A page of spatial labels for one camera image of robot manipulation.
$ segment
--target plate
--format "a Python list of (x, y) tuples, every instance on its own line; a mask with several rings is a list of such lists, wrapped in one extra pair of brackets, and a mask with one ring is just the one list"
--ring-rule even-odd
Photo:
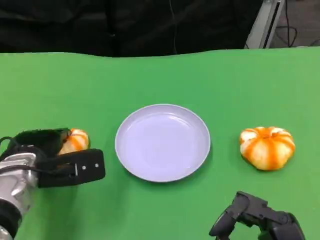
[(210, 133), (194, 112), (172, 104), (143, 107), (129, 115), (115, 136), (115, 151), (133, 175), (171, 182), (196, 171), (210, 150)]

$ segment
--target black cable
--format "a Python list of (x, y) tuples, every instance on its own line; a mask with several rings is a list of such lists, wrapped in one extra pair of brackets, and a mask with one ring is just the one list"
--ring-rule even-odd
[(19, 143), (18, 143), (13, 137), (11, 137), (11, 136), (4, 136), (4, 137), (0, 138), (0, 145), (2, 144), (2, 142), (3, 142), (4, 140), (10, 140), (10, 141), (12, 141), (12, 142), (15, 144), (16, 147), (19, 147), (19, 146), (20, 146)]
[[(277, 26), (276, 29), (288, 29), (287, 26)], [(292, 42), (289, 44), (290, 48), (293, 47), (293, 45), (295, 44), (295, 41), (297, 39), (298, 36), (298, 30), (294, 27), (294, 26), (290, 26), (289, 29), (293, 29), (294, 30), (294, 37)], [(286, 45), (288, 45), (288, 42), (286, 40), (284, 40), (277, 31), (275, 31), (275, 35)]]
[(174, 36), (173, 36), (173, 53), (178, 54), (177, 52), (177, 47), (176, 47), (176, 38), (177, 38), (177, 22), (176, 22), (176, 17), (175, 17), (175, 12), (174, 9), (172, 8), (171, 0), (169, 0), (169, 5), (170, 5), (170, 11), (172, 15), (172, 21), (174, 24)]
[(286, 18), (286, 27), (287, 27), (287, 45), (288, 48), (291, 48), (291, 44), (290, 44), (290, 23), (289, 23), (289, 17), (288, 17), (288, 0), (285, 0), (284, 2), (285, 4), (285, 18)]
[(320, 38), (314, 40), (314, 41), (310, 44), (310, 47), (313, 47), (317, 42), (320, 42)]
[(7, 173), (7, 172), (12, 172), (16, 170), (30, 170), (36, 173), (41, 173), (41, 174), (49, 174), (49, 175), (56, 175), (54, 171), (46, 171), (42, 170), (39, 168), (36, 168), (34, 166), (27, 166), (27, 165), (11, 165), (11, 166), (5, 166), (3, 168), (0, 168), (0, 175)]
[[(15, 146), (17, 147), (17, 150), (19, 151), (19, 148), (21, 147), (21, 145), (13, 137), (11, 137), (11, 136), (1, 137), (0, 138), (0, 145), (4, 140), (12, 141), (15, 144)], [(41, 149), (39, 149), (39, 148), (37, 148), (35, 146), (31, 146), (30, 148), (36, 149), (37, 151), (39, 151), (40, 153), (42, 153), (45, 156), (44, 152)], [(11, 166), (5, 166), (3, 168), (0, 168), (0, 175), (4, 174), (4, 173), (7, 173), (7, 172), (16, 171), (16, 170), (30, 170), (30, 171), (33, 171), (33, 172), (37, 172), (37, 173), (41, 173), (41, 174), (49, 174), (49, 175), (57, 175), (58, 174), (55, 171), (46, 171), (46, 170), (42, 170), (42, 169), (36, 168), (34, 166), (11, 165)]]

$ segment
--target green tablecloth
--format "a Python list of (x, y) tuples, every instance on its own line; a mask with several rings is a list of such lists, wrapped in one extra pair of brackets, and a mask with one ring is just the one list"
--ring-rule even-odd
[[(107, 176), (77, 187), (41, 189), (17, 240), (209, 240), (220, 213), (242, 190), (293, 212), (308, 240), (320, 215), (320, 48), (226, 50), (155, 58), (2, 54), (1, 136), (74, 127), (102, 149)], [(192, 176), (153, 184), (124, 170), (116, 130), (131, 112), (170, 103), (207, 124), (212, 152)], [(240, 155), (244, 128), (279, 126), (296, 153), (276, 172)], [(238, 225), (234, 240), (256, 239)]]

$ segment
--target orange striped pumpkin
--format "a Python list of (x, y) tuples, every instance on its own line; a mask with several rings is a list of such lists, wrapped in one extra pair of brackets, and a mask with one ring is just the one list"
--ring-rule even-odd
[(72, 128), (59, 155), (88, 149), (89, 137), (85, 131)]
[(281, 169), (296, 149), (291, 134), (279, 127), (247, 128), (240, 135), (240, 152), (259, 170)]

